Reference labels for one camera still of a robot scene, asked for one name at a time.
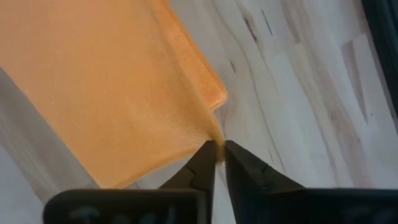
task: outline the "wooden surface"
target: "wooden surface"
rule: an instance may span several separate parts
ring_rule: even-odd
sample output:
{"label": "wooden surface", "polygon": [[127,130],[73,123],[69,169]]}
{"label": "wooden surface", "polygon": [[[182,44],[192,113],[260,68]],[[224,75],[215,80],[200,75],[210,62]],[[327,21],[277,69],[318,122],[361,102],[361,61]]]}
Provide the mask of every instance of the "wooden surface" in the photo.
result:
{"label": "wooden surface", "polygon": [[[396,117],[359,0],[170,4],[228,88],[216,111],[227,139],[307,187],[398,188]],[[1,223],[40,223],[53,194],[97,187],[4,72],[0,145]],[[186,161],[129,188],[156,188]],[[223,167],[214,208],[213,223],[234,223]]]}

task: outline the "orange microfiber towel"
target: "orange microfiber towel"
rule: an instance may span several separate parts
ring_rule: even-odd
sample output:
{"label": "orange microfiber towel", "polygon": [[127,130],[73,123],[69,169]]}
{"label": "orange microfiber towel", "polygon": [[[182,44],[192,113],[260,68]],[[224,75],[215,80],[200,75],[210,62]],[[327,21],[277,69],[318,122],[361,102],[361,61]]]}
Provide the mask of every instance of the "orange microfiber towel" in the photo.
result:
{"label": "orange microfiber towel", "polygon": [[101,187],[223,144],[226,91],[164,0],[2,0],[0,67]]}

